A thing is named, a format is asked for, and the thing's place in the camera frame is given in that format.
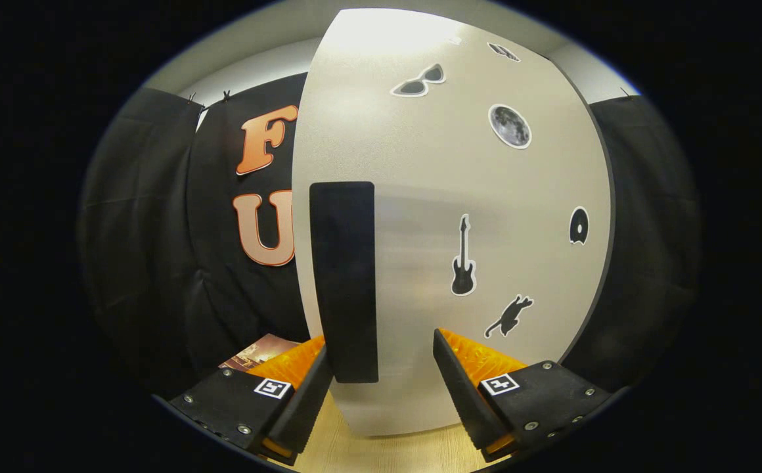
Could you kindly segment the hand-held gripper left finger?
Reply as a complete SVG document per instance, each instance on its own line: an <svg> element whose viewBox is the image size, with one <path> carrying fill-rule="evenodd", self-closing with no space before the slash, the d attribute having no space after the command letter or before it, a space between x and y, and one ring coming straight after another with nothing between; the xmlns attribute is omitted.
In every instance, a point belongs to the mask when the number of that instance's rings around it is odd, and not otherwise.
<svg viewBox="0 0 762 473"><path fill-rule="evenodd" d="M318 336L248 371L219 368L168 407L246 454L294 465L332 378L326 340Z"/></svg>

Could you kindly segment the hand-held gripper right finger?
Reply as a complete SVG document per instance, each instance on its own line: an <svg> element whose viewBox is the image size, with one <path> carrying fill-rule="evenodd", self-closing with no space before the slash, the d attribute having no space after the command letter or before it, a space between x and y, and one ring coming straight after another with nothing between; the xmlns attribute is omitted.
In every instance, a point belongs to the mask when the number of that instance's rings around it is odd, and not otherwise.
<svg viewBox="0 0 762 473"><path fill-rule="evenodd" d="M559 363L521 363L438 327L433 357L474 448L485 461L544 450L599 416L612 392Z"/></svg>

